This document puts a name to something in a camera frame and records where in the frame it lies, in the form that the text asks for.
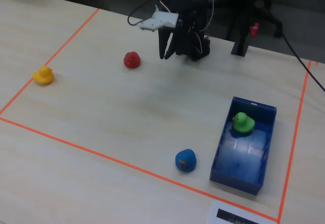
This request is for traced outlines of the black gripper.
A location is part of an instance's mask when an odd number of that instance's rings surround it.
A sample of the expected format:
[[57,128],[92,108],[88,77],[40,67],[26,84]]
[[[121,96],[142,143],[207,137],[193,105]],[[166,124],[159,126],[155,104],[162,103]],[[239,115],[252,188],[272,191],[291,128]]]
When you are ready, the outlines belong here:
[[[169,13],[180,13],[181,12],[181,1],[180,0],[162,0],[163,8]],[[172,36],[168,49],[166,47],[168,44],[169,37]],[[178,32],[169,32],[169,29],[162,27],[158,30],[158,43],[159,43],[159,56],[160,59],[169,59],[175,52],[177,48]]]

